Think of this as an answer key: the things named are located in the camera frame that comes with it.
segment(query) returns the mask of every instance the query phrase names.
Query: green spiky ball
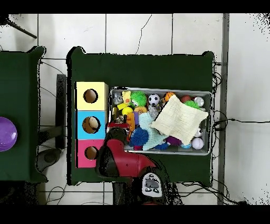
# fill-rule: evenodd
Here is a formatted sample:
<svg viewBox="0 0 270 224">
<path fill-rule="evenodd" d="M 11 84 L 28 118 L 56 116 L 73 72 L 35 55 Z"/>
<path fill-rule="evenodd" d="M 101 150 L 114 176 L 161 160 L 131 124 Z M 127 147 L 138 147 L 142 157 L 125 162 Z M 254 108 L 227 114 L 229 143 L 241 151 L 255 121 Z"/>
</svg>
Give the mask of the green spiky ball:
<svg viewBox="0 0 270 224">
<path fill-rule="evenodd" d="M 130 96 L 131 104 L 134 107 L 144 107 L 147 102 L 146 95 L 142 91 L 133 92 Z"/>
<path fill-rule="evenodd" d="M 200 107 L 199 107 L 198 103 L 197 102 L 194 102 L 192 100 L 186 101 L 184 104 L 187 105 L 187 106 L 189 106 L 189 107 L 193 107 L 195 109 L 200 110 Z"/>
</svg>

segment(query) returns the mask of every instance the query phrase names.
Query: pink box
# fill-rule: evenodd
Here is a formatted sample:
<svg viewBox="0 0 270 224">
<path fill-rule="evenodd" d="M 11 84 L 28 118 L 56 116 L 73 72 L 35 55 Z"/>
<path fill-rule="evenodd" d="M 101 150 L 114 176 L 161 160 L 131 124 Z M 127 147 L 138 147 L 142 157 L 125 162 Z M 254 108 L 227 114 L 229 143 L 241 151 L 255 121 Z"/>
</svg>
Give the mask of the pink box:
<svg viewBox="0 0 270 224">
<path fill-rule="evenodd" d="M 85 156 L 87 147 L 95 147 L 98 150 L 103 145 L 103 139 L 77 140 L 78 141 L 78 168 L 94 168 L 96 160 L 90 160 Z"/>
</svg>

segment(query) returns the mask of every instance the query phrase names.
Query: dark green table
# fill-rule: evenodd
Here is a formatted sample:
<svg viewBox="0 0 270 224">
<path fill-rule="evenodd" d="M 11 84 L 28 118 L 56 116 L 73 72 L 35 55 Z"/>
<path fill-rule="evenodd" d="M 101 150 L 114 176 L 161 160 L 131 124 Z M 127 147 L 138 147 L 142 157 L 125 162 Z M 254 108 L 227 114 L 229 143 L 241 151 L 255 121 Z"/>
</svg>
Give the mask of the dark green table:
<svg viewBox="0 0 270 224">
<path fill-rule="evenodd" d="M 45 48 L 0 51 L 0 116 L 16 126 L 18 138 L 0 152 L 0 181 L 46 182 L 36 169 L 38 147 L 38 71 Z"/>
<path fill-rule="evenodd" d="M 212 92 L 213 75 L 212 52 L 203 55 L 116 55 L 116 54 L 86 54 L 81 47 L 72 48 L 67 55 L 68 66 L 68 104 L 69 137 L 75 136 L 74 112 L 74 82 L 100 81 L 109 88 L 139 87 L 158 89 L 200 90 Z M 102 179 L 92 168 L 75 167 L 74 139 L 68 140 L 71 161 L 68 173 L 71 174 L 71 184 L 82 182 L 123 181 L 123 179 Z M 211 154 L 206 156 L 190 155 L 154 155 L 155 161 L 161 161 L 165 166 L 171 182 L 201 181 L 210 186 Z"/>
</svg>

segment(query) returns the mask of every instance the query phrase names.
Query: purple plate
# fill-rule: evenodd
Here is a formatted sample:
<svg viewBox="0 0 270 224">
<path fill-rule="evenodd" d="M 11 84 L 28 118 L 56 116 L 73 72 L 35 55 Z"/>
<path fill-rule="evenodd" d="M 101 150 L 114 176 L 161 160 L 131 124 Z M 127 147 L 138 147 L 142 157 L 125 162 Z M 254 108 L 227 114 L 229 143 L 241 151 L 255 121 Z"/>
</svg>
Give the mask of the purple plate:
<svg viewBox="0 0 270 224">
<path fill-rule="evenodd" d="M 17 129 L 7 118 L 0 117 L 0 152 L 9 150 L 16 143 Z"/>
</svg>

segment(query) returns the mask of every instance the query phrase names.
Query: gray plastic bin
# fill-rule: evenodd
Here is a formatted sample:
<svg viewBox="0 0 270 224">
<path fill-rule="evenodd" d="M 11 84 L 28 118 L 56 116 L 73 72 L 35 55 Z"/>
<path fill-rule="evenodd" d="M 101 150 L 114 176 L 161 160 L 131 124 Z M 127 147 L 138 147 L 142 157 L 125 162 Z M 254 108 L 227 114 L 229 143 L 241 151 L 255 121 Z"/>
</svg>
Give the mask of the gray plastic bin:
<svg viewBox="0 0 270 224">
<path fill-rule="evenodd" d="M 211 110 L 213 106 L 213 95 L 211 92 L 207 91 L 187 91 L 187 90 L 171 90 L 171 89 L 146 89 L 146 88 L 129 88 L 129 87 L 113 87 L 110 90 L 110 100 L 109 100 L 109 121 L 111 121 L 112 117 L 112 108 L 116 107 L 113 103 L 113 94 L 116 92 L 122 92 L 122 91 L 137 91 L 141 90 L 146 95 L 150 94 L 158 94 L 160 99 L 166 94 L 166 92 L 174 92 L 176 96 L 180 99 L 184 95 L 190 95 L 191 97 L 202 97 L 204 99 L 204 105 L 203 108 L 205 108 L 205 111 L 208 112 L 208 117 L 203 120 L 200 123 L 200 128 L 202 129 L 202 137 L 200 137 L 204 141 L 204 146 L 200 150 L 196 150 L 194 148 L 190 149 L 184 149 L 181 148 L 181 146 L 173 146 L 169 145 L 169 147 L 164 150 L 156 150 L 156 149 L 150 149 L 147 151 L 134 151 L 133 147 L 130 147 L 129 145 L 126 145 L 124 149 L 129 152 L 134 153 L 155 153 L 155 154 L 180 154 L 180 155 L 207 155 L 210 153 L 211 150 L 211 131 L 212 131 L 212 123 L 213 123 L 213 112 Z"/>
</svg>

